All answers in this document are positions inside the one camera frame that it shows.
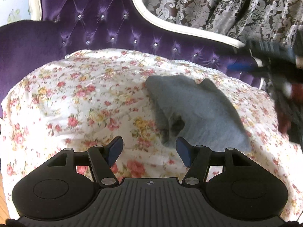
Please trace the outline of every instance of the floral bed sheet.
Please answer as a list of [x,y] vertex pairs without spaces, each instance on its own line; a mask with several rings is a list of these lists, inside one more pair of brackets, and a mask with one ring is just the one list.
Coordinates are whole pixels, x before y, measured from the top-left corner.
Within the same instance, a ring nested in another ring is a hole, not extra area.
[[[11,193],[15,184],[58,151],[86,151],[117,135],[124,149],[112,171],[123,177],[178,177],[186,173],[174,149],[163,147],[144,86],[148,76],[184,74],[211,79],[233,103],[251,141],[251,159],[280,178],[289,200],[281,215],[297,220],[303,210],[303,155],[277,130],[269,96],[240,80],[190,62],[137,51],[77,51],[46,64],[20,81],[2,102],[0,155],[11,218],[18,218]],[[90,176],[87,166],[78,173]],[[211,167],[209,178],[220,173]]]

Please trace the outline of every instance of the bed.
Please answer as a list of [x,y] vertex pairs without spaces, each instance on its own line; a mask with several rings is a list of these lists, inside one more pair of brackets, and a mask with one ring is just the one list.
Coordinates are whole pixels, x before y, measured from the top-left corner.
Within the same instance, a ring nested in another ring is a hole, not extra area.
[[[61,149],[106,145],[123,137],[112,167],[122,177],[178,177],[186,173],[163,147],[144,86],[152,74],[211,79],[238,111],[251,139],[247,154],[280,178],[289,200],[281,215],[303,210],[302,151],[277,131],[262,79],[229,72],[243,44],[216,33],[163,21],[142,0],[30,0],[32,20],[0,27],[1,171],[11,218],[14,185]],[[87,167],[77,171],[90,177]],[[213,167],[209,179],[220,173]]]

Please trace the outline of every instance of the gray garment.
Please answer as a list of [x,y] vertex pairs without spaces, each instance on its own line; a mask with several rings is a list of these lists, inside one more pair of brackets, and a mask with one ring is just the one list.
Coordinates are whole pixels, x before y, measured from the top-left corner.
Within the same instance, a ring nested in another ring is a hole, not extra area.
[[213,151],[251,146],[237,111],[209,79],[196,84],[185,76],[150,76],[146,87],[154,101],[155,121],[165,146],[175,147],[178,136],[191,145]]

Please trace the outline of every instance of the wooden floor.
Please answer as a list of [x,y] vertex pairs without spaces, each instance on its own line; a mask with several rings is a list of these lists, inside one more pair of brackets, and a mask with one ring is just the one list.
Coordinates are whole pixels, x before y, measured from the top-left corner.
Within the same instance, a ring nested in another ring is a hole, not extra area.
[[0,174],[0,224],[5,224],[5,220],[9,217],[9,211],[4,196],[2,175]]

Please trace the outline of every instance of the metal screw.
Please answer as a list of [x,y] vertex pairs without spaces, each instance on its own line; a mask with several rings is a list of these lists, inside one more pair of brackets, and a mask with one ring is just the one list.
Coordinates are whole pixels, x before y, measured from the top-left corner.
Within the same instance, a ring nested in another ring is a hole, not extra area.
[[101,180],[101,183],[104,185],[112,185],[116,182],[116,179],[112,177],[106,177]]
[[185,183],[189,185],[195,185],[199,183],[199,179],[195,177],[188,177],[185,179]]

